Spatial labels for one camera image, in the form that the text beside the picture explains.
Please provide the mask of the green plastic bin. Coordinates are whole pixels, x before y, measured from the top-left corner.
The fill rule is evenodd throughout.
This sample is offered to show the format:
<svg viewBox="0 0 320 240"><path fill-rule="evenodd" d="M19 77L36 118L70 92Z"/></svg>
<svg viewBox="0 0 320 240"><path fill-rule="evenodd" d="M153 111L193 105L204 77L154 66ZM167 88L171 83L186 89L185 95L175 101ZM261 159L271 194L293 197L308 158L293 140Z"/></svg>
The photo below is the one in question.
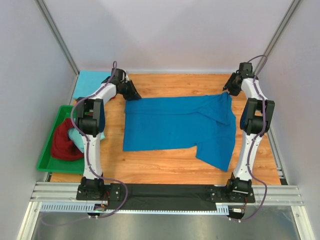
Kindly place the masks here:
<svg viewBox="0 0 320 240"><path fill-rule="evenodd" d="M57 111L54 123L47 137L42 154L37 164L38 171L51 173L83 174L85 168L83 158L75 161L66 161L56 159L51 156L51 146L53 143L54 132L66 118L70 117L72 108L72 105L61 105L59 110Z"/></svg>

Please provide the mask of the left aluminium frame post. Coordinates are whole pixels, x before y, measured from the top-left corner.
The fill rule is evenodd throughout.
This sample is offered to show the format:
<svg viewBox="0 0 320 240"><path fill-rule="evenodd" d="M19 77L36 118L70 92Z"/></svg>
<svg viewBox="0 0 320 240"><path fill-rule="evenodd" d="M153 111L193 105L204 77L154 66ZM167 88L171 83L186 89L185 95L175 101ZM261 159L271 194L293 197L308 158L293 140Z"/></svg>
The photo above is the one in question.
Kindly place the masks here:
<svg viewBox="0 0 320 240"><path fill-rule="evenodd" d="M76 76L79 75L80 71L77 67L76 62L74 61L50 11L49 8L47 7L46 3L44 0L35 0L36 5L38 6L45 22L47 23L51 33L53 34L53 37L55 38L58 46L60 47L64 57L66 58L69 66L71 67L72 71Z"/></svg>

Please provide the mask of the aluminium frame post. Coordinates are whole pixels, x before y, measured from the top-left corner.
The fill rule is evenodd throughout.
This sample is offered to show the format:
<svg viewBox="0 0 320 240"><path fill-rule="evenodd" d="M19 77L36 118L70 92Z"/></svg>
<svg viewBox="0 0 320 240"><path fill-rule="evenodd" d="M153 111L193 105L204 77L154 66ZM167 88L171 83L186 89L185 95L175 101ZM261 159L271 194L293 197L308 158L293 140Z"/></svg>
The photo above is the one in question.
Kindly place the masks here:
<svg viewBox="0 0 320 240"><path fill-rule="evenodd" d="M272 36L269 44L267 45L264 55L267 57L267 60L270 58L270 55L274 48L276 47L278 41L280 40L281 36L285 32L287 26L289 25L290 21L292 20L293 16L295 15L296 11L302 4L303 0L292 0L289 8L287 9L286 13L284 14L284 17L280 21L279 26L277 27L274 35Z"/></svg>
<svg viewBox="0 0 320 240"><path fill-rule="evenodd" d="M79 75L80 71L77 67L76 62L74 61L50 11L49 8L47 7L46 3L44 0L35 0L36 5L38 6L45 22L47 23L51 33L53 34L53 37L55 38L58 46L60 47L64 57L66 58L69 66L71 67L72 71L76 76Z"/></svg>

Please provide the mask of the folded light blue t shirt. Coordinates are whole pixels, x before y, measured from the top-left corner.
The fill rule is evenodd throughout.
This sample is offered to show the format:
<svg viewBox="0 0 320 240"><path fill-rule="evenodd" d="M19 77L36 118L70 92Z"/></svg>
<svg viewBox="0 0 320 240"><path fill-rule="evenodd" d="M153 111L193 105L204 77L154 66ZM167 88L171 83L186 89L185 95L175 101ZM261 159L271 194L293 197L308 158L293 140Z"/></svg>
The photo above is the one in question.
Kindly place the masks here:
<svg viewBox="0 0 320 240"><path fill-rule="evenodd" d="M87 97L100 88L101 83L111 75L106 71L81 70L77 78L72 98Z"/></svg>

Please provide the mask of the dark red t shirt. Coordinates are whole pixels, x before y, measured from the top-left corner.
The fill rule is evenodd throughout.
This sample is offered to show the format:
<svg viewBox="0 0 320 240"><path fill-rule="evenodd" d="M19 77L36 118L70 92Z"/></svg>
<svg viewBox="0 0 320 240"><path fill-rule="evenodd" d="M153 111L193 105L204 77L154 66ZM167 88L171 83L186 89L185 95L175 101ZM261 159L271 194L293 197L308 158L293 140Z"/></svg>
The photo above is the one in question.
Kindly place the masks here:
<svg viewBox="0 0 320 240"><path fill-rule="evenodd" d="M82 159L84 154L69 138L68 131L73 128L70 118L66 118L53 133L50 154L53 158L63 161L76 161Z"/></svg>

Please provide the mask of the mint green t shirt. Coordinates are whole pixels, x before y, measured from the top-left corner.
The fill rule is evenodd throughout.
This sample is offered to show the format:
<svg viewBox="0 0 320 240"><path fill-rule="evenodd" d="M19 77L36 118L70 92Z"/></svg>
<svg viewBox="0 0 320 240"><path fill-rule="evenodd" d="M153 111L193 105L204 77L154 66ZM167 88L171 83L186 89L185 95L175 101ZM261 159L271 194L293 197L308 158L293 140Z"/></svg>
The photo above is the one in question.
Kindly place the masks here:
<svg viewBox="0 0 320 240"><path fill-rule="evenodd" d="M74 143L74 145L82 153L84 153L85 149L87 147L85 146L86 141L84 142L83 135L81 135L80 132L78 130L76 130L75 128L70 128L67 131L67 135L68 135L69 139ZM100 142L98 141L98 139L100 141L105 139L105 134L102 132L102 133L99 133L96 137L93 137L91 135L87 135L87 136L89 137L89 140L90 140L89 151L99 153L100 152Z"/></svg>

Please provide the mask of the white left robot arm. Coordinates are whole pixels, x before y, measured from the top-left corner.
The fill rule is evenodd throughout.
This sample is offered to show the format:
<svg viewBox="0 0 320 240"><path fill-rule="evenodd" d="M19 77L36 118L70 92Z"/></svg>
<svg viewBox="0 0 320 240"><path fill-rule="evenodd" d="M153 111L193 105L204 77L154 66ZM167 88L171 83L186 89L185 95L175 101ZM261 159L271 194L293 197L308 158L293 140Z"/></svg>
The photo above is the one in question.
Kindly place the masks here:
<svg viewBox="0 0 320 240"><path fill-rule="evenodd" d="M127 72L114 66L111 76L107 77L95 92L78 98L71 110L71 123L81 134L84 145L84 172L78 186L77 200L104 201L107 196L100 142L106 125L105 104L118 94L128 101L141 99Z"/></svg>

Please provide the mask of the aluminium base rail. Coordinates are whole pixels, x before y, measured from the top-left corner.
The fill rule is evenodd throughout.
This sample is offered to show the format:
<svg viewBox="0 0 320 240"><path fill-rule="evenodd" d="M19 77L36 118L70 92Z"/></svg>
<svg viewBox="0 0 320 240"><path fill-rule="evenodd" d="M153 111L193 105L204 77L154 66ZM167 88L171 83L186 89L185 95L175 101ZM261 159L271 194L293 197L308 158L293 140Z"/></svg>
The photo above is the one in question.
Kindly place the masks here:
<svg viewBox="0 0 320 240"><path fill-rule="evenodd" d="M31 202L74 202L78 189L76 182L36 182ZM269 185L264 201L266 206L303 206L296 185Z"/></svg>

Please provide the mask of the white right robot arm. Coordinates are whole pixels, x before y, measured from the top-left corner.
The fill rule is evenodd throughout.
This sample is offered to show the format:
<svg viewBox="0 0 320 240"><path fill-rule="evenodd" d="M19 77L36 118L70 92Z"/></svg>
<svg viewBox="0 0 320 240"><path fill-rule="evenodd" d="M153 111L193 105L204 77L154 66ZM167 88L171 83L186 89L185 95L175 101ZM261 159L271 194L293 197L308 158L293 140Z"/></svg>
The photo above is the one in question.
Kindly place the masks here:
<svg viewBox="0 0 320 240"><path fill-rule="evenodd" d="M241 62L236 72L223 87L232 96L244 92L246 104L240 118L243 131L242 146L238 163L225 186L225 196L231 202L243 202L253 197L252 180L262 183L253 176L253 166L258 147L269 131L275 102L262 92L258 76L253 72L250 61Z"/></svg>

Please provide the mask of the right aluminium frame post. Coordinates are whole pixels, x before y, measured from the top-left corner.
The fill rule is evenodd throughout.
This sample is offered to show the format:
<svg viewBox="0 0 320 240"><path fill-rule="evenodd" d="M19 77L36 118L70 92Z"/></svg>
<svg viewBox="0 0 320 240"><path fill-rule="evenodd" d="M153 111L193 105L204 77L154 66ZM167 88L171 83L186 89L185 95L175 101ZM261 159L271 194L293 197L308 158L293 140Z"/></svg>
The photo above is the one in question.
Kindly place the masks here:
<svg viewBox="0 0 320 240"><path fill-rule="evenodd" d="M267 57L267 60L270 58L270 55L274 48L276 47L278 41L280 40L281 36L285 32L287 26L289 25L290 21L292 20L293 16L295 15L296 11L302 4L303 0L292 0L289 8L287 9L286 13L284 14L284 17L280 21L279 26L277 27L274 35L272 36L269 44L267 45L264 55Z"/></svg>

